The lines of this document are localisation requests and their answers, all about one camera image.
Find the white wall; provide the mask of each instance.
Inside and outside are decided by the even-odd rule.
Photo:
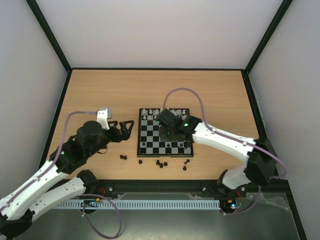
[[[24,0],[0,1],[0,198],[36,170],[66,71]]]
[[[72,67],[245,68],[282,0],[38,0]]]
[[[308,239],[319,238],[320,219],[319,9],[293,1],[250,74]]]

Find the wooden tabletop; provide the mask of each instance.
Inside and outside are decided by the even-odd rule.
[[[175,88],[190,88],[203,100],[206,119],[219,129],[245,137],[257,138],[258,132],[240,71],[206,70],[73,70],[49,153],[59,145],[64,121],[73,111],[97,111],[112,108],[112,121],[134,120],[131,138],[108,144],[106,154],[96,154],[79,171],[89,169],[98,179],[114,180],[208,180],[217,179],[223,170],[241,164],[237,158],[215,148],[194,143],[194,157],[141,158],[138,164],[139,108],[161,108],[166,94]],[[168,108],[189,108],[201,118],[200,104],[192,93],[178,91],[171,95]],[[93,115],[71,117],[67,138],[74,135]],[[127,155],[127,160],[120,159]],[[168,162],[159,168],[156,160]]]

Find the black metal frame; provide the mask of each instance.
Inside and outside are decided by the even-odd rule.
[[[26,0],[30,6],[34,16],[38,20],[40,26],[42,27],[45,35],[47,36],[49,42],[51,43],[54,51],[59,57],[61,63],[63,64],[67,77],[63,86],[63,90],[60,96],[60,100],[57,109],[54,114],[52,125],[49,131],[49,135],[43,150],[42,158],[40,160],[39,166],[42,166],[46,161],[48,155],[49,147],[53,138],[53,134],[57,125],[57,121],[60,115],[60,111],[63,105],[63,101],[67,92],[68,84],[73,70],[161,70],[161,71],[241,71],[245,89],[250,102],[252,114],[257,127],[258,134],[260,136],[267,136],[265,126],[261,117],[261,113],[257,104],[256,96],[253,91],[249,73],[257,62],[259,56],[263,52],[265,46],[270,40],[272,34],[279,25],[281,19],[288,10],[290,4],[293,0],[283,0],[278,11],[276,12],[274,18],[272,19],[269,27],[267,28],[265,34],[263,35],[260,43],[258,44],[254,54],[252,55],[249,63],[245,69],[228,69],[228,68],[132,68],[132,67],[74,67],[72,68],[68,63],[60,45],[58,44],[53,32],[50,29],[44,15],[42,14],[36,0]],[[191,193],[194,195],[202,197],[215,197],[216,199],[224,200],[226,197],[222,196],[219,192],[210,191],[211,187],[215,185],[217,180],[100,180],[99,186],[104,187],[107,190],[107,195],[110,197],[117,197],[118,194],[123,193],[141,193],[141,192],[175,192],[175,193]],[[248,184],[246,187],[248,192],[257,192],[258,186],[254,184]],[[292,210],[293,218],[297,227],[300,239],[307,239],[305,231],[303,229],[299,213],[292,196],[292,192],[287,180],[272,180],[269,185],[263,186],[261,188],[263,192],[266,193],[285,193],[288,199],[289,206]]]

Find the robotic arm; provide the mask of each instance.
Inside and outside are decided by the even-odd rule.
[[[96,121],[87,121],[76,135],[63,143],[59,157],[54,165],[57,150],[49,156],[44,165],[23,185],[8,196],[0,199],[0,233],[14,238],[25,232],[32,222],[58,204],[80,196],[93,193],[98,180],[89,170],[81,171],[65,184],[48,191],[53,185],[66,178],[77,168],[87,163],[101,149],[107,149],[110,142],[119,143],[128,140],[134,121],[110,121],[111,109],[97,111]]]
[[[265,137],[253,139],[238,136],[206,125],[201,119],[194,116],[188,116],[182,120],[168,109],[164,109],[155,120],[164,129],[160,132],[165,133],[166,137],[172,141],[193,141],[209,145],[242,161],[241,166],[226,169],[219,177],[217,188],[224,195],[229,190],[251,182],[266,185],[274,173],[276,161],[253,147],[257,145],[275,155],[275,150]]]

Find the black and white checkered board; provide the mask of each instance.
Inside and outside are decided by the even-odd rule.
[[[139,129],[137,156],[141,157],[193,157],[194,149],[190,141],[169,141],[160,139],[159,124],[155,121],[160,108],[139,109]],[[184,119],[190,115],[188,108],[170,108]]]

